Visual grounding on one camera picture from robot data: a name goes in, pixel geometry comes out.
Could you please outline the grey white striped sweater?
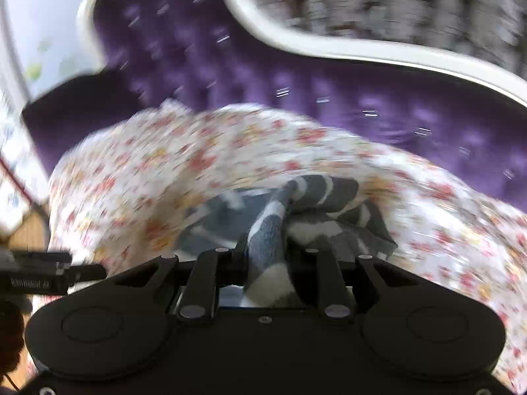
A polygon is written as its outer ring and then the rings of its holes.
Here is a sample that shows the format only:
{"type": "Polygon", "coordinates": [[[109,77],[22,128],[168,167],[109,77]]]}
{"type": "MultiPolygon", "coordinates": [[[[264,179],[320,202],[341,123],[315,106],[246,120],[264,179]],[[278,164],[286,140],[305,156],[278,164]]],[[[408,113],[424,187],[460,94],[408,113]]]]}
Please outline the grey white striped sweater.
{"type": "Polygon", "coordinates": [[[352,178],[305,175],[276,188],[240,188],[189,207],[175,249],[182,259],[205,250],[233,248],[247,237],[248,277],[236,306],[286,307],[296,293],[286,261],[286,244],[331,250],[336,259],[352,262],[359,255],[386,259],[398,245],[379,208],[355,200],[359,184],[352,178]]]}

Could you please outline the white cabinet with stickers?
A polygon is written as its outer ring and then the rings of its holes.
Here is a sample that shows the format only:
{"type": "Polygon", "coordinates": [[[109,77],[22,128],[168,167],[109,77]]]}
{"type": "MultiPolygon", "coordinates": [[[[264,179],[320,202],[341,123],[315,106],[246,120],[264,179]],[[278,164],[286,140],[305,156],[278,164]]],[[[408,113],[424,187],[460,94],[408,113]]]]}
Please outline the white cabinet with stickers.
{"type": "Polygon", "coordinates": [[[48,179],[32,140],[1,88],[1,237],[9,237],[33,203],[47,202],[48,179]]]}

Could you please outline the floral bed cover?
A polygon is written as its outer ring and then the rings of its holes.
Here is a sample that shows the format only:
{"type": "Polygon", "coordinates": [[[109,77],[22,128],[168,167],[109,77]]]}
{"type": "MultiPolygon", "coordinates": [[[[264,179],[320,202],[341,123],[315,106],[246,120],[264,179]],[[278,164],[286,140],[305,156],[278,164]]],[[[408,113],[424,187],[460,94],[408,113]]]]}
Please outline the floral bed cover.
{"type": "Polygon", "coordinates": [[[305,116],[252,104],[195,115],[169,101],[90,135],[51,176],[50,248],[118,273],[170,250],[186,208],[311,173],[355,178],[398,243],[396,264],[498,313],[507,342],[495,374],[524,391],[525,214],[417,155],[305,116]]]}

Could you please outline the purple tufted white-framed sofa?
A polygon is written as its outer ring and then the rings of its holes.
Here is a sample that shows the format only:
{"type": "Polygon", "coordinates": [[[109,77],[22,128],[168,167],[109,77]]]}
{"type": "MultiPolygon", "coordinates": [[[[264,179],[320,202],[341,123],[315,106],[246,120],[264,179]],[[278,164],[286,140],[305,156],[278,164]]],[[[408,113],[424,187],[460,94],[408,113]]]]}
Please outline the purple tufted white-framed sofa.
{"type": "Polygon", "coordinates": [[[491,63],[296,32],[255,0],[82,0],[78,15],[97,71],[22,114],[46,171],[88,134],[168,98],[197,112],[260,103],[420,155],[526,206],[526,83],[491,63]]]}

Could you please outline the grey damask curtain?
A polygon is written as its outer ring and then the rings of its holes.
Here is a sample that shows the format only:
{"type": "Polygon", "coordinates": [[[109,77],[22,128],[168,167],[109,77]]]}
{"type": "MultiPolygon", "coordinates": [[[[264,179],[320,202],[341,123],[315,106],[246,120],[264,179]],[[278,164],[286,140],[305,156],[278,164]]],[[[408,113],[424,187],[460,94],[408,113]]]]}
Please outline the grey damask curtain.
{"type": "Polygon", "coordinates": [[[425,45],[526,76],[526,0],[257,0],[317,35],[425,45]]]}

